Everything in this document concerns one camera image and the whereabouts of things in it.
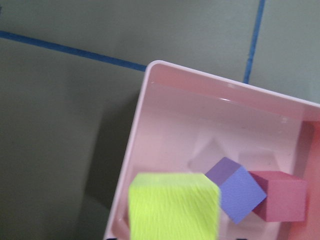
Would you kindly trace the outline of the yellow foam block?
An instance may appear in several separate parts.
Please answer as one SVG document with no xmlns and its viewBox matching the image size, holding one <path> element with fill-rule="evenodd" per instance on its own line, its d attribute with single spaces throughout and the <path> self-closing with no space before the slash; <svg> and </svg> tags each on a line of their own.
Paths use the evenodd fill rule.
<svg viewBox="0 0 320 240">
<path fill-rule="evenodd" d="M 202 173 L 136 175 L 128 189 L 132 240 L 216 240 L 220 188 Z"/>
</svg>

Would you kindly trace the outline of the purple foam block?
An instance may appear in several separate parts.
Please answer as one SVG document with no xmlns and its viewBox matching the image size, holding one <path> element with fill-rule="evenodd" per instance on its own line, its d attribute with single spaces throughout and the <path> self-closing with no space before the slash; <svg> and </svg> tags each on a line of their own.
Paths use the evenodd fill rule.
<svg viewBox="0 0 320 240">
<path fill-rule="evenodd" d="M 267 194 L 239 163 L 223 157 L 205 173 L 221 192 L 221 208 L 235 223 L 239 224 Z"/>
</svg>

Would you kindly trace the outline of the red foam block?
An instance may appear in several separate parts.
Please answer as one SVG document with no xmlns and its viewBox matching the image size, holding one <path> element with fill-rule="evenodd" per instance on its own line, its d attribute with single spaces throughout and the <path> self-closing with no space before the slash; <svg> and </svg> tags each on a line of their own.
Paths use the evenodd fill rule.
<svg viewBox="0 0 320 240">
<path fill-rule="evenodd" d="M 307 181 L 282 171 L 250 171 L 266 198 L 253 212 L 266 222 L 305 220 Z"/>
</svg>

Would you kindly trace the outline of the pink plastic bin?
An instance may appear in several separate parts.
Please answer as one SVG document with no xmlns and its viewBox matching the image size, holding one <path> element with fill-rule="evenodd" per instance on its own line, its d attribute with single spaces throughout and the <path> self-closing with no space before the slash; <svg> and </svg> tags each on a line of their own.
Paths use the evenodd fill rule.
<svg viewBox="0 0 320 240">
<path fill-rule="evenodd" d="M 222 212 L 221 240 L 320 237 L 320 106 L 170 62 L 145 71 L 104 239 L 127 240 L 128 187 L 139 172 L 202 172 L 228 157 L 249 171 L 308 182 L 303 222 L 235 224 Z"/>
</svg>

